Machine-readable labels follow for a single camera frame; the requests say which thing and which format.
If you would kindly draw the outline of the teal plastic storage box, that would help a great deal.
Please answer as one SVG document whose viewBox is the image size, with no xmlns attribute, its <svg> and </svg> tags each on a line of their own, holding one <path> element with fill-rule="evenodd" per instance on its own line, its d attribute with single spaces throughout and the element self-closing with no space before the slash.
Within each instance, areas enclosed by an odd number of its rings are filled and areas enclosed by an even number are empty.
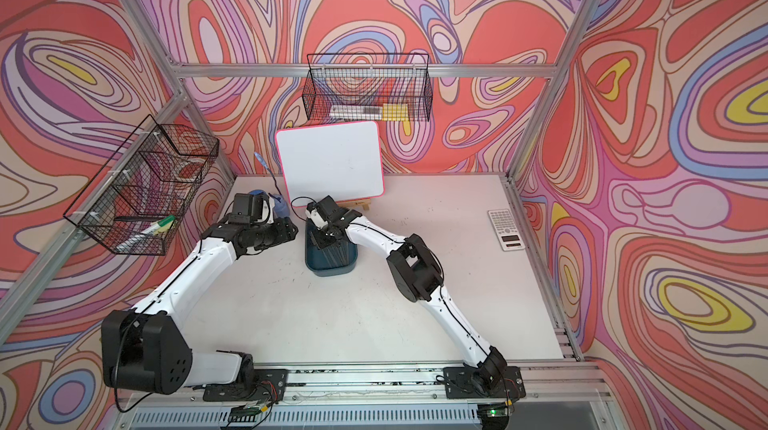
<svg viewBox="0 0 768 430">
<path fill-rule="evenodd" d="M 316 226 L 311 220 L 305 225 L 305 266 L 319 277 L 331 277 L 350 273 L 356 266 L 358 247 L 347 241 L 341 240 L 320 248 L 315 242 L 315 237 L 320 236 Z"/>
</svg>

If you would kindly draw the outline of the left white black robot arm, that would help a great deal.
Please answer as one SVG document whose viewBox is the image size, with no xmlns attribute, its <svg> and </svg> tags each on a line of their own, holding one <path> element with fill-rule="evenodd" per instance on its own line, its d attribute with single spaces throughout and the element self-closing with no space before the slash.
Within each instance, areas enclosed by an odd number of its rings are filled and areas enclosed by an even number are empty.
<svg viewBox="0 0 768 430">
<path fill-rule="evenodd" d="M 193 349 L 182 327 L 210 286 L 243 256 L 293 241 L 289 217 L 272 223 L 224 223 L 207 229 L 198 247 L 155 290 L 101 323 L 103 379 L 115 390 L 170 395 L 182 387 L 222 386 L 245 396 L 256 386 L 253 357 L 239 351 Z"/>
</svg>

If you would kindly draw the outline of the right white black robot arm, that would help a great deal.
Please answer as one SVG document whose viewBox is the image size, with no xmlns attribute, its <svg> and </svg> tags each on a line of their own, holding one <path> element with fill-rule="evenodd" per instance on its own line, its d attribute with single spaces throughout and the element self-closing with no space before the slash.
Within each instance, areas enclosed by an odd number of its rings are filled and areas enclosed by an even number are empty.
<svg viewBox="0 0 768 430">
<path fill-rule="evenodd" d="M 314 226 L 312 240 L 318 247 L 348 241 L 382 256 L 398 291 L 427 309 L 459 349 L 473 391 L 490 397 L 499 390 L 505 383 L 506 359 L 458 308 L 446 288 L 439 258 L 421 236 L 389 232 L 361 212 L 338 205 L 330 196 L 310 202 L 305 215 Z"/>
</svg>

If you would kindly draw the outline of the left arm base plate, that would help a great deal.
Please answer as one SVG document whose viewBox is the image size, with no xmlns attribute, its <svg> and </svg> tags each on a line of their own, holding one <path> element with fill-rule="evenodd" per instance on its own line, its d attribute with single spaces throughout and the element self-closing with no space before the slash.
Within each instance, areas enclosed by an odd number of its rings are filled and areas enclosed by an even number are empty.
<svg viewBox="0 0 768 430">
<path fill-rule="evenodd" d="M 287 387 L 287 369 L 251 369 L 238 376 L 233 383 L 206 385 L 205 402 L 276 403 L 284 398 Z"/>
</svg>

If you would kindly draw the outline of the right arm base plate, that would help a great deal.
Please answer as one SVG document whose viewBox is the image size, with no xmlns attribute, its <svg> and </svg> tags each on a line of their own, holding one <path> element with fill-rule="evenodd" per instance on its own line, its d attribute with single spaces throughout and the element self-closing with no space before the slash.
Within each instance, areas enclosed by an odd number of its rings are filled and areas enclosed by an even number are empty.
<svg viewBox="0 0 768 430">
<path fill-rule="evenodd" d="M 449 400 L 507 398 L 516 402 L 527 395 L 517 366 L 508 366 L 501 376 L 488 378 L 481 376 L 478 369 L 466 365 L 445 367 L 435 380 L 444 386 Z"/>
</svg>

